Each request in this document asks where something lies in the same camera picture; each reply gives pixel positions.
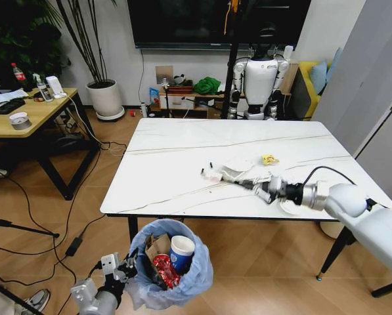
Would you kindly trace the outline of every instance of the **yellow chair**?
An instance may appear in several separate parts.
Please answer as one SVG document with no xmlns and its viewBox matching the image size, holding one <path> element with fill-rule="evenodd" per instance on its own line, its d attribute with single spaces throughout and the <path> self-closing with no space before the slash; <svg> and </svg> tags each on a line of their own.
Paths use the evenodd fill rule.
<svg viewBox="0 0 392 315">
<path fill-rule="evenodd" d="M 311 117 L 320 102 L 321 96 L 315 92 L 313 82 L 311 82 L 309 77 L 311 68 L 317 64 L 318 62 L 313 61 L 302 61 L 299 63 L 294 84 L 290 91 L 292 95 L 289 101 L 289 107 L 298 118 Z"/>
</svg>

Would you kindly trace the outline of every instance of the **door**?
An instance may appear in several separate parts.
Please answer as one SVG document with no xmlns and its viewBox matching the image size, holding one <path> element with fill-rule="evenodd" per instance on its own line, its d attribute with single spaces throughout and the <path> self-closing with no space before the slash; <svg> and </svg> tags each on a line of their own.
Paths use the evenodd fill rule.
<svg viewBox="0 0 392 315">
<path fill-rule="evenodd" d="M 392 112 L 357 161 L 392 199 Z"/>
</svg>

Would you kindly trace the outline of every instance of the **trash can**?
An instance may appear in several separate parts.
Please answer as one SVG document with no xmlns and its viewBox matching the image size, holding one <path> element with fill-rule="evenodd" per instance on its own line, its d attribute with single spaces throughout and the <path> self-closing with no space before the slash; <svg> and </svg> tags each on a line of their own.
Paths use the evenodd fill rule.
<svg viewBox="0 0 392 315">
<path fill-rule="evenodd" d="M 143 265 L 143 260 L 146 258 L 144 252 L 146 238 L 151 234 L 157 238 L 165 233 L 170 239 L 176 235 L 186 236 L 196 245 L 190 269 L 181 277 L 178 286 L 168 290 L 156 285 L 146 273 Z M 172 305 L 184 306 L 193 297 L 211 287 L 213 267 L 210 262 L 209 249 L 185 224 L 171 219 L 156 220 L 147 224 L 133 238 L 130 253 L 136 247 L 139 248 L 137 275 L 130 279 L 129 284 L 125 287 L 125 291 L 130 294 L 135 310 L 142 305 L 154 310 L 163 310 Z"/>
</svg>

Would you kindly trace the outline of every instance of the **white table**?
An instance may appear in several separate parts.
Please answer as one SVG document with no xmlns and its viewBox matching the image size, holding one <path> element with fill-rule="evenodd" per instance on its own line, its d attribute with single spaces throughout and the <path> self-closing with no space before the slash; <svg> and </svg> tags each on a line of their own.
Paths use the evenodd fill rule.
<svg viewBox="0 0 392 315">
<path fill-rule="evenodd" d="M 261 155 L 280 160 L 262 166 Z M 191 217 L 335 221 L 324 211 L 278 202 L 267 205 L 244 188 L 211 182 L 201 176 L 212 162 L 220 168 L 230 159 L 248 159 L 255 166 L 246 178 L 269 171 L 302 182 L 313 168 L 326 165 L 341 171 L 372 199 L 391 207 L 392 201 L 343 146 L 319 122 L 236 121 L 214 119 L 141 119 L 110 185 L 101 212 L 128 217 L 131 238 L 138 217 Z M 326 169 L 311 181 L 333 185 L 347 182 Z"/>
</svg>

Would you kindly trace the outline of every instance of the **blue paper cup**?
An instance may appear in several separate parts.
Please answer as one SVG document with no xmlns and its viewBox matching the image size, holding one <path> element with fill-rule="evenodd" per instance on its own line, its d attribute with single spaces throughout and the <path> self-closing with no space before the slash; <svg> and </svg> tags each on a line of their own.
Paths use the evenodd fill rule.
<svg viewBox="0 0 392 315">
<path fill-rule="evenodd" d="M 178 274 L 181 274 L 191 262 L 195 247 L 194 242 L 185 236 L 172 237 L 169 257 L 171 257 L 171 263 Z"/>
</svg>

